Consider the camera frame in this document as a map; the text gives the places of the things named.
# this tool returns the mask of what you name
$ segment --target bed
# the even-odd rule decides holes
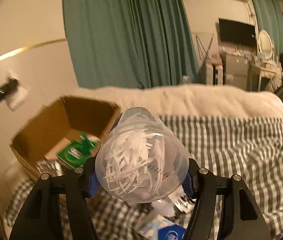
[[[199,166],[226,177],[240,174],[255,196],[272,238],[283,237],[283,104],[277,96],[195,84],[147,90],[77,89],[72,95],[114,101],[122,110],[143,106],[158,114]],[[18,176],[11,183],[17,186],[5,213],[8,226],[13,225],[34,184]],[[105,191],[99,197],[91,215],[100,239],[142,239],[133,228],[148,212],[144,205],[128,207]],[[217,237],[220,204],[218,198],[210,239]],[[61,212],[65,239],[71,239],[66,207],[62,206]],[[185,227],[189,216],[175,223]]]

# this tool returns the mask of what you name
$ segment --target blue package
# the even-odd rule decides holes
[[[182,240],[185,232],[185,228],[156,215],[151,222],[144,225],[139,234],[148,240]]]
[[[158,240],[182,240],[186,229],[178,225],[159,229]]]

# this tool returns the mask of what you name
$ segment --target gold trim line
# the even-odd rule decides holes
[[[24,52],[26,50],[29,50],[29,49],[34,49],[34,48],[38,48],[38,47],[41,47],[41,46],[44,46],[44,45],[47,45],[47,44],[53,44],[53,43],[58,43],[58,42],[61,42],[61,41],[66,41],[67,39],[66,38],[61,38],[61,39],[56,39],[56,40],[51,40],[51,41],[45,41],[45,42],[42,42],[42,43],[38,43],[38,44],[35,44],[35,45],[30,45],[30,46],[26,46],[26,47],[22,47],[22,48],[19,48],[19,49],[15,49],[11,52],[7,52],[6,54],[4,55],[1,55],[0,56],[0,61],[8,58],[8,57],[13,57],[21,52]]]

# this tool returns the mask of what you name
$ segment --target white vanity table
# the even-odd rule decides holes
[[[250,76],[249,76],[250,91],[252,91],[254,75],[259,76],[257,91],[260,92],[262,78],[272,79],[276,76],[276,74],[280,75],[280,73],[281,73],[281,70],[278,67],[274,67],[273,65],[268,65],[268,64],[260,64],[260,62],[257,62],[257,64],[255,64],[255,62],[252,61],[251,71],[250,71]]]
[[[277,74],[281,75],[280,63],[277,65],[274,61],[274,43],[265,30],[262,30],[259,34],[258,40],[258,56],[255,56],[251,60],[251,70],[249,74],[250,91],[253,86],[253,76],[259,76],[258,89],[260,92],[261,79],[272,79]]]

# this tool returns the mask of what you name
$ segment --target drawer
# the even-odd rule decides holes
[[[246,75],[231,75],[226,76],[226,85],[231,85],[242,90],[248,89],[248,78]]]
[[[275,73],[263,71],[261,76],[264,77],[264,78],[272,79],[275,76]]]
[[[248,75],[249,62],[244,57],[226,55],[225,63],[226,63],[225,64],[226,74],[242,75],[242,76]]]

